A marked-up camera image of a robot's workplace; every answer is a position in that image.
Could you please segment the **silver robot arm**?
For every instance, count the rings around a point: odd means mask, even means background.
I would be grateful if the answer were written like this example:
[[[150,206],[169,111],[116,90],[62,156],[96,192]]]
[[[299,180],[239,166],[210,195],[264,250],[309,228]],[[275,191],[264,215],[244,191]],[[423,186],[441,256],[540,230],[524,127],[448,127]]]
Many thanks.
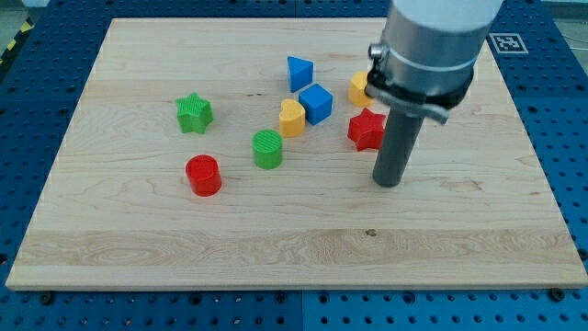
[[[368,96],[409,117],[447,122],[468,92],[474,64],[502,0],[392,0]]]

